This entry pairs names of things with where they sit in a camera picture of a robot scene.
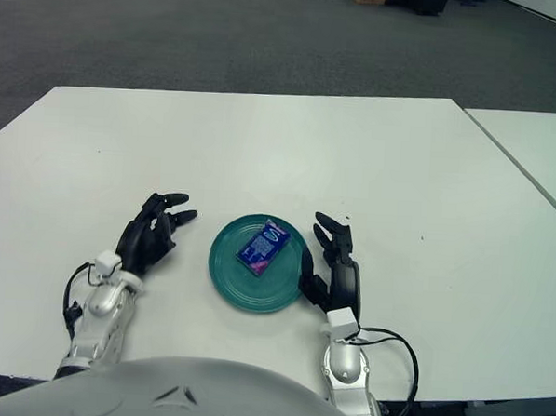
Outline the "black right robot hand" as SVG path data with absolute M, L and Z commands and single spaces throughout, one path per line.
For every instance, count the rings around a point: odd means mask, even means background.
M 331 270 L 330 283 L 314 273 L 314 260 L 303 248 L 298 289 L 324 312 L 350 308 L 357 320 L 360 314 L 360 274 L 352 258 L 353 240 L 349 225 L 335 221 L 321 212 L 315 213 L 313 232 L 323 250 L 323 258 Z

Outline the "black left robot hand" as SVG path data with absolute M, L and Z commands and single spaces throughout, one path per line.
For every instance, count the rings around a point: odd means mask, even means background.
M 175 206 L 186 203 L 188 194 L 151 194 L 141 211 L 128 222 L 118 240 L 115 253 L 122 269 L 143 278 L 148 270 L 175 248 L 172 240 L 176 229 L 194 220 L 196 210 L 171 213 Z

